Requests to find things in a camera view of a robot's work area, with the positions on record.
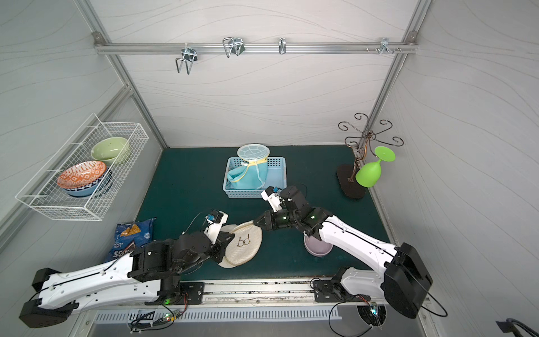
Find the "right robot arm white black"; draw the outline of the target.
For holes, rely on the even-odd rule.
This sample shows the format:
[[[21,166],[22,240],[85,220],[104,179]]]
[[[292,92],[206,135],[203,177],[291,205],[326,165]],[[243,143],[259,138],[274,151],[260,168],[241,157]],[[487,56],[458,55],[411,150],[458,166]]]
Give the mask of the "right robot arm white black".
[[[433,280],[415,247],[395,246],[349,226],[321,207],[311,206],[295,186],[283,190],[270,186],[261,193],[272,207],[254,223],[265,231],[293,227],[347,252],[369,266],[373,275],[355,268],[339,271],[334,288],[351,296],[384,298],[404,317],[415,319],[429,294]]]

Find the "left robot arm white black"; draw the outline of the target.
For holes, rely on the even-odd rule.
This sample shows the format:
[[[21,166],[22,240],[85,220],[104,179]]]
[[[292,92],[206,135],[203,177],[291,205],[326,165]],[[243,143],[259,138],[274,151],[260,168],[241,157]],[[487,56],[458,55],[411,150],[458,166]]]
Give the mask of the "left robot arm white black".
[[[31,329],[51,327],[71,315],[122,303],[174,305],[186,300],[180,276],[207,260],[221,262],[233,234],[196,232],[153,241],[113,261],[74,272],[36,271],[34,296],[19,318]]]

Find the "teal mesh laundry bag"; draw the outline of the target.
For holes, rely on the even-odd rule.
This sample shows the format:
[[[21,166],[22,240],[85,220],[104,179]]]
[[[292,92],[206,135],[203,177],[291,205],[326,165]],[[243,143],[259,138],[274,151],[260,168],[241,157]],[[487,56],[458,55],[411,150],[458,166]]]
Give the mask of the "teal mesh laundry bag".
[[[267,180],[270,149],[262,144],[247,144],[237,150],[241,163],[227,172],[227,181],[236,190],[259,190]]]

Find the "cream mesh laundry bag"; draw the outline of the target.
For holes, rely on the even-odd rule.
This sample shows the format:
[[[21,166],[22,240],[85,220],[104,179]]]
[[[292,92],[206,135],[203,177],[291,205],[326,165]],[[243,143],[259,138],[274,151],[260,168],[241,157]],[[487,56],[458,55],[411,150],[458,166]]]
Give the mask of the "cream mesh laundry bag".
[[[253,259],[261,248],[262,229],[255,226],[252,220],[240,225],[223,226],[221,232],[233,236],[219,263],[222,268],[230,269],[244,265]]]

